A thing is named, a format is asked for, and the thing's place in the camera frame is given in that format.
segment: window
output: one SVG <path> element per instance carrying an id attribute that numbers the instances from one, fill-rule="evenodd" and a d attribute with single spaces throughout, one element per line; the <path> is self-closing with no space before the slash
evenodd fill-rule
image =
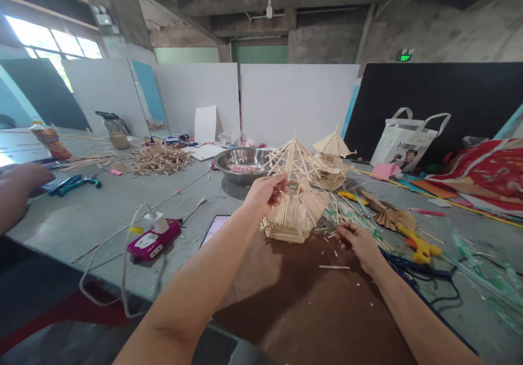
<path id="1" fill-rule="evenodd" d="M 6 18 L 20 42 L 26 47 L 27 53 L 32 58 L 48 58 L 71 92 L 71 83 L 65 74 L 62 59 L 103 57 L 96 41 L 10 16 Z"/>

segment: gray table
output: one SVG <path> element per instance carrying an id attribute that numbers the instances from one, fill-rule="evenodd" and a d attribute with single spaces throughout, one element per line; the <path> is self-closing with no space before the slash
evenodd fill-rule
<path id="1" fill-rule="evenodd" d="M 60 130 L 60 132 L 103 138 L 103 135 L 93 136 L 92 133 L 82 131 Z M 3 145 L 4 138 L 5 133 L 0 132 L 0 147 Z M 104 151 L 110 147 L 104 142 L 87 139 L 63 137 L 62 140 L 74 155 L 82 155 L 89 151 Z M 130 222 L 138 205 L 161 203 L 173 192 L 181 190 L 159 207 L 167 217 L 177 218 L 193 210 L 203 197 L 207 197 L 208 201 L 184 224 L 185 228 L 182 232 L 184 239 L 176 239 L 154 263 L 139 265 L 128 263 L 126 283 L 128 290 L 153 301 L 174 272 L 198 250 L 214 216 L 232 214 L 240 206 L 248 191 L 246 188 L 230 183 L 221 172 L 212 172 L 209 166 L 210 160 L 196 161 L 183 172 L 168 177 L 162 175 L 132 178 L 129 174 L 116 177 L 95 166 L 78 172 L 57 172 L 59 179 L 65 179 L 71 173 L 90 176 L 98 174 L 98 179 L 102 181 L 103 186 L 97 190 L 87 185 L 63 198 L 49 197 L 45 194 L 32 200 L 27 216 L 7 236 L 26 247 L 83 270 L 90 261 L 91 253 L 75 264 L 72 262 Z M 363 170 L 369 168 L 360 165 L 357 167 Z M 357 172 L 350 172 L 348 176 L 355 184 L 369 181 L 368 176 Z M 364 188 L 376 198 L 390 202 L 400 209 L 408 207 L 438 209 L 427 201 L 426 196 L 388 183 L 373 181 L 366 183 Z M 505 254 L 516 270 L 523 271 L 521 253 L 523 230 L 455 207 L 444 211 L 452 228 L 459 230 L 463 237 L 472 241 L 476 250 L 495 253 L 498 255 L 498 261 L 502 260 L 501 256 Z M 420 228 L 446 242 L 445 245 L 439 244 L 443 250 L 459 257 L 444 218 L 420 214 L 417 214 L 416 218 Z M 95 268 L 92 270 L 92 274 L 118 286 L 121 280 L 125 233 L 126 231 L 122 231 L 120 235 L 104 245 L 98 253 L 94 263 Z M 406 257 L 412 253 L 397 233 L 384 230 L 383 237 L 399 251 L 405 252 Z M 450 268 L 446 262 L 439 259 L 435 259 L 434 265 L 438 269 Z M 499 323 L 490 307 L 463 275 L 456 274 L 455 282 L 461 293 L 462 304 L 456 307 L 455 301 L 440 302 L 437 308 L 442 315 L 481 352 L 488 362 L 521 362 L 523 352 L 519 348 L 517 336 Z M 432 282 L 419 284 L 422 293 L 429 300 L 438 296 L 453 295 L 452 287 L 445 282 L 439 283 L 437 288 L 434 288 Z"/>

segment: white tote bag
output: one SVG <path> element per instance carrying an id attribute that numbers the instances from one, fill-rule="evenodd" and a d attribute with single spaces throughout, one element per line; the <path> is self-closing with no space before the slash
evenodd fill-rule
<path id="1" fill-rule="evenodd" d="M 403 112 L 407 112 L 407 118 L 398 118 Z M 438 117 L 446 117 L 439 131 L 425 128 L 429 121 Z M 440 113 L 425 121 L 412 120 L 412 110 L 400 108 L 391 119 L 385 120 L 385 129 L 370 164 L 395 162 L 403 172 L 412 171 L 432 141 L 441 135 L 450 118 L 449 113 Z"/>

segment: metal bowl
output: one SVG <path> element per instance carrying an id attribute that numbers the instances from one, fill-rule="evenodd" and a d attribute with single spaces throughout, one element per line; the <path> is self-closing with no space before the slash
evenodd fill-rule
<path id="1" fill-rule="evenodd" d="M 225 150 L 214 157 L 214 165 L 220 169 L 225 177 L 235 184 L 250 186 L 257 178 L 266 176 L 271 170 L 271 165 L 256 173 L 238 173 L 230 170 L 232 165 L 252 165 L 262 168 L 269 160 L 268 155 L 272 151 L 256 147 L 238 147 Z"/>

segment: red bag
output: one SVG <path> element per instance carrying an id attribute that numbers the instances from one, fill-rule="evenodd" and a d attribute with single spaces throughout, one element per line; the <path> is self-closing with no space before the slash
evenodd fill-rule
<path id="1" fill-rule="evenodd" d="M 523 204 L 523 138 L 480 143 L 453 163 L 448 173 L 425 180 L 458 192 Z"/>

